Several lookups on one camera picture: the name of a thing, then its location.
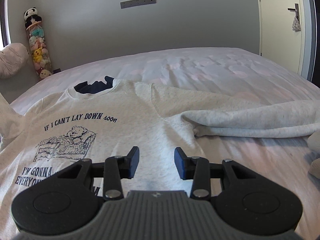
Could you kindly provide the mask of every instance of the white sweatshirt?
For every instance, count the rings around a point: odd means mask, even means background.
[[[104,162],[140,148],[140,163],[124,192],[190,191],[174,165],[175,147],[204,156],[195,136],[296,137],[320,129],[319,101],[272,106],[209,92],[114,80],[113,88],[80,94],[74,88],[49,95],[22,116],[0,96],[0,239],[16,233],[13,198],[83,158]],[[101,179],[93,191],[102,192]]]

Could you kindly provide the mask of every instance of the pink polka dot bed sheet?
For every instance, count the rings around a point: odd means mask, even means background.
[[[50,76],[11,103],[24,114],[49,93],[61,92],[104,76],[158,83],[188,90],[220,93],[265,105],[294,100],[320,100],[320,89],[299,75],[256,54],[237,48],[188,48],[154,51],[100,60]],[[318,156],[303,138],[197,139],[210,162],[231,158],[293,191],[303,203],[296,232],[305,240],[320,234],[320,182],[308,174]],[[212,180],[218,194],[219,181]]]

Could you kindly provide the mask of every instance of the wall socket panel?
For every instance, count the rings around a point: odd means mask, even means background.
[[[156,3],[156,0],[131,0],[131,1],[121,2],[120,6],[121,6],[121,9],[123,9],[123,8],[151,4],[151,3]]]

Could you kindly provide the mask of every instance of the panda head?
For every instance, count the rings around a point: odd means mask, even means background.
[[[30,17],[31,15],[34,15],[34,14],[38,14],[38,11],[35,7],[33,8],[30,8],[29,10],[25,11],[24,12],[24,20],[26,21],[28,19],[28,17]]]

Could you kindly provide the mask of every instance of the plush toy storage tube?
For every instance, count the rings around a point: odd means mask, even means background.
[[[27,29],[29,46],[33,57],[33,65],[41,79],[53,74],[47,44],[44,38],[42,22],[35,22]]]

